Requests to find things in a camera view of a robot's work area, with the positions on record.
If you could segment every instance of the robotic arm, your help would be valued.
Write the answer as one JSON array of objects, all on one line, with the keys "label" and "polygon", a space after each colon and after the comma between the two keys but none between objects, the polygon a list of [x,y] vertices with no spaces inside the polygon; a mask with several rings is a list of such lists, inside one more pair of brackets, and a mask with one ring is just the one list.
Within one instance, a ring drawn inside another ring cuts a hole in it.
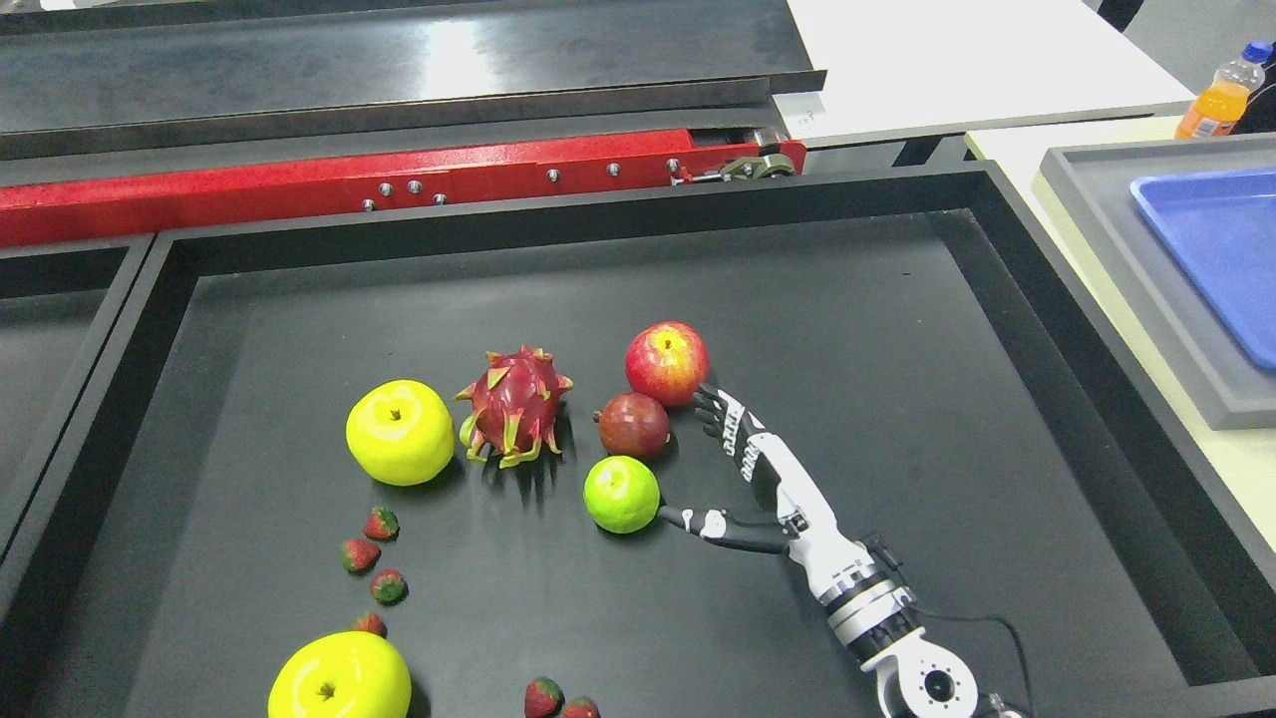
[{"label": "robotic arm", "polygon": [[782,553],[806,571],[828,626],[877,673],[878,705],[888,718],[962,717],[979,701],[975,676],[951,650],[925,640],[911,612],[912,592],[897,584],[860,542],[837,531],[837,518],[782,439],[731,395],[708,385],[695,394],[704,432],[718,440],[769,514],[662,506],[660,517],[709,543]]}]

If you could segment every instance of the plastic bottle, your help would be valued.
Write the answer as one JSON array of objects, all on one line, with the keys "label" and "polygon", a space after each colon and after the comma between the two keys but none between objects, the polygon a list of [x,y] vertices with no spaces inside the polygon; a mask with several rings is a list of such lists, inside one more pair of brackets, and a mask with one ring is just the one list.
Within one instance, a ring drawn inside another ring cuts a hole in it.
[{"label": "plastic bottle", "polygon": [[1263,85],[1263,62],[1272,55],[1270,42],[1250,42],[1240,57],[1222,64],[1179,122],[1174,136],[1222,136],[1245,114],[1249,93]]}]

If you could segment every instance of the yellow apple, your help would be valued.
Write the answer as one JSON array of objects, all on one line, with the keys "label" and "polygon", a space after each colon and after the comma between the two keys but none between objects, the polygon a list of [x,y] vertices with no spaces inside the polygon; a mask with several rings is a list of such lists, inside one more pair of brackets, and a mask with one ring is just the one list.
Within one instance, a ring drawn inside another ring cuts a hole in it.
[{"label": "yellow apple", "polygon": [[342,631],[301,647],[279,670],[269,718],[403,718],[412,699],[407,663],[385,639]]},{"label": "yellow apple", "polygon": [[452,459],[452,414],[433,389],[394,380],[367,393],[346,418],[346,445],[371,478],[394,486],[425,483]]}]

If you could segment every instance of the black cable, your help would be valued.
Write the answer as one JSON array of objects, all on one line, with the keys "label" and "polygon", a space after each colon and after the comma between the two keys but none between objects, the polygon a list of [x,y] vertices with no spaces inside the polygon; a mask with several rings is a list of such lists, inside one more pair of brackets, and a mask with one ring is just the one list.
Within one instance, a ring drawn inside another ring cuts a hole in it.
[{"label": "black cable", "polygon": [[[1007,633],[1011,634],[1011,640],[1014,641],[1014,653],[1018,654],[1020,658],[1020,672],[1023,673],[1023,692],[1027,698],[1027,704],[1028,704],[1027,705],[1028,718],[1036,718],[1036,708],[1032,701],[1032,677],[1028,675],[1028,658],[1027,654],[1023,653],[1023,641],[1020,639],[1020,633],[1014,630],[1014,626],[1009,621],[995,615],[947,616],[944,613],[935,613],[933,611],[926,611],[925,608],[921,608],[916,603],[910,604],[910,608],[912,608],[917,613],[921,613],[923,616],[926,616],[928,619],[934,619],[937,621],[951,621],[956,624],[1000,624],[1002,627],[1004,627]],[[1009,708],[1014,708],[1009,703],[1007,703],[1005,705]]]}]

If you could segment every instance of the pomegranate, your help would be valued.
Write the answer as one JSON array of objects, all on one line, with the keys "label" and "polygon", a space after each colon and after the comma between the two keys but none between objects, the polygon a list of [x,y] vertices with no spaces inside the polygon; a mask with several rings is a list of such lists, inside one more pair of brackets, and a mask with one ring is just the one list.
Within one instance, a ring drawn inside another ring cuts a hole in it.
[{"label": "pomegranate", "polygon": [[598,439],[609,454],[652,459],[669,444],[669,414],[655,399],[627,392],[593,413]]}]

